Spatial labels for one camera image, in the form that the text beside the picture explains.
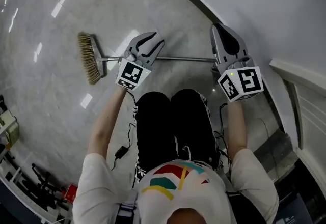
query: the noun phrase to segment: red object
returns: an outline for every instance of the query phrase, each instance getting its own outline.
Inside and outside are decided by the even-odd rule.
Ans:
[[[76,185],[70,183],[69,188],[65,194],[65,199],[67,201],[73,203],[73,201],[76,198],[77,189],[78,189],[78,187]]]

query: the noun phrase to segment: broom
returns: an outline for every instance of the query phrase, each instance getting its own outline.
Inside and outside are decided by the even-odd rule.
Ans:
[[[104,63],[107,61],[117,61],[120,57],[105,57],[97,47],[95,36],[84,32],[78,33],[78,44],[81,59],[87,75],[89,84],[95,85],[104,77]],[[186,58],[186,57],[157,57],[158,60],[179,60],[214,63],[216,59]]]

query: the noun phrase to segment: broom bristles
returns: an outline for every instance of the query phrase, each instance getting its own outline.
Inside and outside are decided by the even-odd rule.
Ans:
[[[96,64],[91,35],[84,32],[78,33],[78,44],[88,82],[95,85],[101,76]]]

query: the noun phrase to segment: marble floor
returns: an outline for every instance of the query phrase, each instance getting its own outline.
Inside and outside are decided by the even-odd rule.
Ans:
[[[108,76],[88,84],[77,45],[77,34],[96,34],[106,55],[120,55],[130,39],[156,31],[164,38],[162,55],[212,58],[210,20],[189,0],[0,0],[0,93],[20,126],[21,140],[11,152],[33,177],[31,163],[49,170],[63,184],[77,183],[92,125],[115,89],[116,63],[108,63]],[[134,92],[171,97],[183,88],[204,94],[219,130],[218,107],[223,93],[212,91],[210,64],[154,63],[149,78]],[[85,105],[82,101],[90,95]],[[108,163],[115,151],[128,145],[128,123],[133,100],[126,96],[112,141]],[[244,102],[249,147],[257,149],[278,128],[263,94]],[[117,161],[114,174],[121,187],[133,180],[137,156],[135,131],[130,151]]]

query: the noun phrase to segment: person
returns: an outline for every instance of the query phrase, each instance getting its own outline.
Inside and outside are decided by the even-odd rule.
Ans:
[[[190,89],[171,100],[150,92],[136,102],[137,184],[128,197],[119,194],[106,154],[126,92],[118,86],[94,125],[73,204],[75,224],[273,222],[278,195],[247,149],[241,102],[227,105],[230,182],[213,170],[216,140],[207,101]]]

